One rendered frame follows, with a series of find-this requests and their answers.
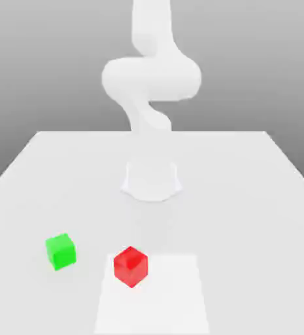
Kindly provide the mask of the small red cube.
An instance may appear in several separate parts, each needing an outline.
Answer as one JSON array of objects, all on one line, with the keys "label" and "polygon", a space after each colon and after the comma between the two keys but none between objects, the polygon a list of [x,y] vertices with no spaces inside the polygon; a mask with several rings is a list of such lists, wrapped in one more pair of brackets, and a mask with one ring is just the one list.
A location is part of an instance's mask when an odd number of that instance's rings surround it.
[{"label": "small red cube", "polygon": [[148,275],[148,257],[129,246],[114,257],[114,275],[133,288]]}]

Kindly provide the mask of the small green cube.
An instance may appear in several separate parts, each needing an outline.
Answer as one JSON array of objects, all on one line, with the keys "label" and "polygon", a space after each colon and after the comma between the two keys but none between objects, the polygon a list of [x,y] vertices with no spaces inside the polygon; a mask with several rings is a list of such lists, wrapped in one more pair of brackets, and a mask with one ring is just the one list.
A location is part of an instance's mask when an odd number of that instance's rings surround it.
[{"label": "small green cube", "polygon": [[76,262],[75,244],[68,234],[60,234],[45,241],[49,262],[55,271]]}]

